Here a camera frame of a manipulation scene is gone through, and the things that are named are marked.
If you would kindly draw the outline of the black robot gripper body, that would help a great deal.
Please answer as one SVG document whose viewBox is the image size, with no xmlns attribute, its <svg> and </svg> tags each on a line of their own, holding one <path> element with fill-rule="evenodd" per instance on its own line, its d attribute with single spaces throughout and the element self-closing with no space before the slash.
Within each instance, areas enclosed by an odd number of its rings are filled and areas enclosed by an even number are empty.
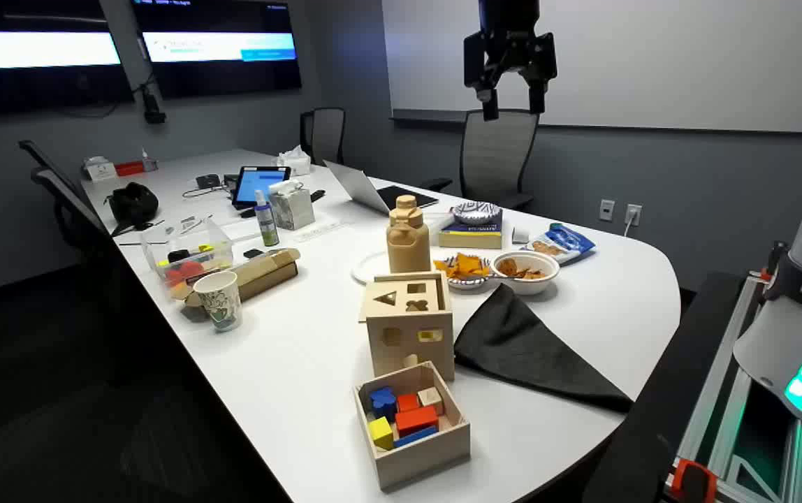
<svg viewBox="0 0 802 503">
<path fill-rule="evenodd" d="M 465 38 L 465 83 L 477 93 L 496 90 L 515 69 L 532 93 L 546 94 L 558 75 L 552 34 L 490 31 Z"/>
</svg>

